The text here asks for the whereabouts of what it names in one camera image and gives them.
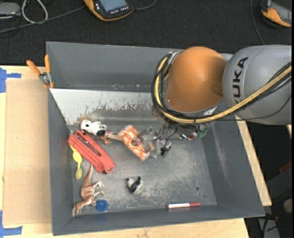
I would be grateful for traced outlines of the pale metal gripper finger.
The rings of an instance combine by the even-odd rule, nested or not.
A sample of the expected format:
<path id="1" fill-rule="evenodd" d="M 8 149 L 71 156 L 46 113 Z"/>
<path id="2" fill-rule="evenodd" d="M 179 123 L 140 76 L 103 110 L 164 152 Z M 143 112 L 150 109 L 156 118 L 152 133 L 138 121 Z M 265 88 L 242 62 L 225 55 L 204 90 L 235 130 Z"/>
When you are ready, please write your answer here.
<path id="1" fill-rule="evenodd" d="M 159 139 L 159 133 L 150 126 L 139 133 L 138 139 L 141 143 L 151 142 Z"/>
<path id="2" fill-rule="evenodd" d="M 151 140 L 150 141 L 151 146 L 153 146 L 153 149 L 149 153 L 150 158 L 158 158 L 161 155 L 162 148 L 164 147 L 163 141 L 160 139 L 157 140 Z"/>

